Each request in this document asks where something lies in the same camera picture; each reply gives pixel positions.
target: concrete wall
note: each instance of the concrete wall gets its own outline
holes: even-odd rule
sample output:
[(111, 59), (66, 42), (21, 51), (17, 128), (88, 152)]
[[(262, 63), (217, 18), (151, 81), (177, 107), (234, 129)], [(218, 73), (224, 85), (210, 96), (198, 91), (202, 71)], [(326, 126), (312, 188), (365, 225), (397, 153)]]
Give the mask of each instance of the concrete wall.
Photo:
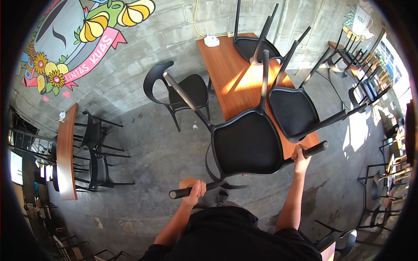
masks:
[[(268, 39), (283, 54), (308, 26), (313, 26), (319, 13), (311, 36), (308, 34), (298, 46), (288, 67), (309, 68), (326, 50), (327, 41), (337, 41), (342, 24), (348, 19), (345, 17), (350, 12), (348, 4), (356, 6), (359, 0), (324, 0), (323, 5), (321, 0), (242, 0), (239, 32), (259, 35), (276, 2), (279, 8)], [(178, 81), (191, 73), (207, 75), (196, 44), (201, 36), (194, 29), (195, 4), (195, 0), (155, 0), (154, 13), (141, 24), (114, 26), (121, 30), (127, 44), (119, 43), (116, 50), (109, 48), (91, 72), (75, 81), (78, 87), (73, 87), (73, 91), (63, 95), (68, 91), (63, 86), (57, 96), (52, 92), (40, 95), (36, 87), (24, 86), (20, 75), (13, 83), (19, 94), (12, 92), (11, 104), (32, 125), (52, 135), (58, 129), (58, 122), (53, 120), (57, 120), (59, 112), (68, 110), (75, 102), (79, 105), (79, 114), (88, 109), (105, 119), (112, 119), (150, 102), (142, 90), (143, 80), (152, 66), (158, 63), (173, 60), (175, 64), (168, 71)], [(236, 4), (236, 0), (200, 0), (196, 18), (199, 31), (205, 35), (223, 35), (233, 31)], [(376, 13), (372, 13), (372, 18), (370, 31), (376, 36), (381, 30), (381, 21)], [(345, 35), (342, 43), (347, 41)], [(374, 41), (375, 37), (366, 39), (361, 46), (372, 46)], [(159, 98), (166, 96), (161, 85), (155, 87), (155, 93)]]

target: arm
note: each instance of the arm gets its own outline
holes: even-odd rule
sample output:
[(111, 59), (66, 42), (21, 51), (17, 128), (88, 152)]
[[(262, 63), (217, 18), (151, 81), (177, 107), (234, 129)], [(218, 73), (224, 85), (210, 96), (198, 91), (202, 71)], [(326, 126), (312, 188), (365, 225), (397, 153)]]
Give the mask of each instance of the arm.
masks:
[(295, 161), (293, 182), (282, 211), (279, 214), (279, 218), (277, 219), (276, 232), (285, 228), (294, 228), (297, 230), (301, 222), (303, 185), (305, 183), (306, 169), (311, 160), (311, 157), (303, 157), (302, 148), (304, 150), (307, 149), (303, 145), (296, 145), (295, 151), (292, 154), (292, 159)]
[(166, 227), (159, 233), (154, 244), (173, 246), (181, 236), (189, 221), (190, 213), (197, 204), (199, 197), (206, 192), (206, 183), (191, 177), (185, 178), (179, 184), (180, 189), (193, 187), (188, 197), (182, 198), (181, 204)]

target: black t-shirt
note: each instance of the black t-shirt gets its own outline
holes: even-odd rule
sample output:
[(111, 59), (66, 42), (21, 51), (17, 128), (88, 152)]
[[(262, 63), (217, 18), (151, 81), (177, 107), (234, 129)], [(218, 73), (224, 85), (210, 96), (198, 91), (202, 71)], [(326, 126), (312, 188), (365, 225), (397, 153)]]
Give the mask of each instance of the black t-shirt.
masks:
[(190, 216), (176, 245), (151, 245), (140, 261), (322, 260), (296, 229), (272, 235), (256, 228), (256, 221), (256, 216), (239, 207), (201, 210)]

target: pink ribbon banner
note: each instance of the pink ribbon banner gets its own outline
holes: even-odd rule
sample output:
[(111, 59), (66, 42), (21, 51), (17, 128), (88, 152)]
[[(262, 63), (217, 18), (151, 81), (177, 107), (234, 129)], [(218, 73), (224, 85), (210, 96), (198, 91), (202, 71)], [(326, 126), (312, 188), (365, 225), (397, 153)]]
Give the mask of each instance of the pink ribbon banner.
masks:
[(109, 47), (116, 49), (118, 43), (127, 43), (122, 33), (114, 28), (108, 27), (103, 32), (99, 43), (87, 59), (77, 66), (74, 70), (63, 75), (65, 86), (73, 90), (73, 86), (77, 86), (73, 81), (83, 77), (89, 73), (106, 55)]

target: painted flower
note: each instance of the painted flower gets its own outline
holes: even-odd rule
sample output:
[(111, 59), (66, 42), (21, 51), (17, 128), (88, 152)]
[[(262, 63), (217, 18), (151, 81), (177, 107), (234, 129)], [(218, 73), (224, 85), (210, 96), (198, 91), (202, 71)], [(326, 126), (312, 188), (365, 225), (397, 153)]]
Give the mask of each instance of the painted flower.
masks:
[(46, 59), (46, 55), (44, 55), (43, 53), (36, 53), (36, 59), (34, 61), (34, 68), (35, 71), (38, 74), (43, 74), (45, 73), (45, 65), (48, 62), (48, 59)]
[(49, 82), (52, 83), (54, 87), (62, 87), (64, 86), (65, 80), (62, 76), (62, 73), (59, 72), (59, 70), (52, 71), (49, 75)]

